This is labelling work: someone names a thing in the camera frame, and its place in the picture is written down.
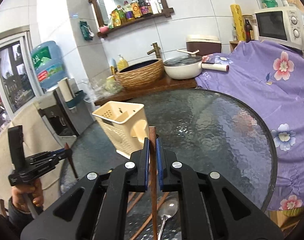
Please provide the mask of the person's left hand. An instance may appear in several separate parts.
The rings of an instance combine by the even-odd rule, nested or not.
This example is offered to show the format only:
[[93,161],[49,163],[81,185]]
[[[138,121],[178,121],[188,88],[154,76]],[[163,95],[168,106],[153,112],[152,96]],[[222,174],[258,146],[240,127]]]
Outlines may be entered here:
[[31,194],[33,204],[36,207],[42,207],[44,197],[40,178],[36,179],[32,184],[21,184],[12,187],[12,203],[14,207],[22,212],[29,212],[23,194]]

